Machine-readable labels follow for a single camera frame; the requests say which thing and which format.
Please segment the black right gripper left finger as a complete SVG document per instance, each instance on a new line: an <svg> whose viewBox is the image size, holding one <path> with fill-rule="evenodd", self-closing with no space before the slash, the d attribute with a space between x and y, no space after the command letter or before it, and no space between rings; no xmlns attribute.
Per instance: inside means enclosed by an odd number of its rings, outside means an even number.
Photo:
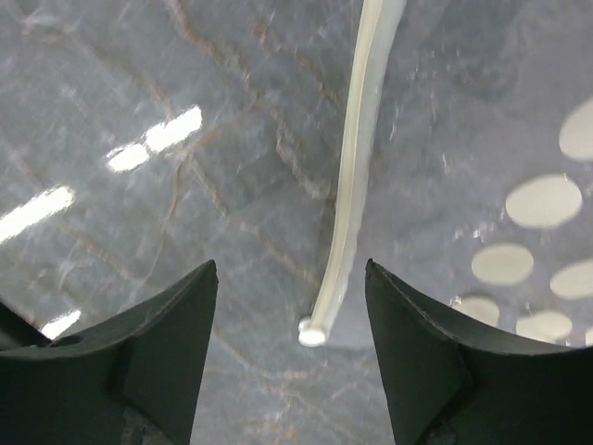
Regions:
<svg viewBox="0 0 593 445"><path fill-rule="evenodd" d="M218 290L207 261L79 333L51 339L1 309L5 444L186 444Z"/></svg>

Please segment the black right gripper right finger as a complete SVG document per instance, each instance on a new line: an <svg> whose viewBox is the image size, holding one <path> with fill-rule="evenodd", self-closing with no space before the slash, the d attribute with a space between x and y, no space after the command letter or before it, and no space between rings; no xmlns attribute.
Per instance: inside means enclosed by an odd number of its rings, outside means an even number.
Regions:
<svg viewBox="0 0 593 445"><path fill-rule="evenodd" d="M591 442L591 348L479 322L374 261L365 298L396 443Z"/></svg>

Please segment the clear spotted zip top bag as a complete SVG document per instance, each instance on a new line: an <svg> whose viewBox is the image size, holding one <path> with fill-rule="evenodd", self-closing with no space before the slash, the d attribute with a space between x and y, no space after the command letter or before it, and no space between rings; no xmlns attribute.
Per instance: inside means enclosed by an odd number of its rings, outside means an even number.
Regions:
<svg viewBox="0 0 593 445"><path fill-rule="evenodd" d="M592 5L368 1L307 347L372 344L364 265L484 323L592 342Z"/></svg>

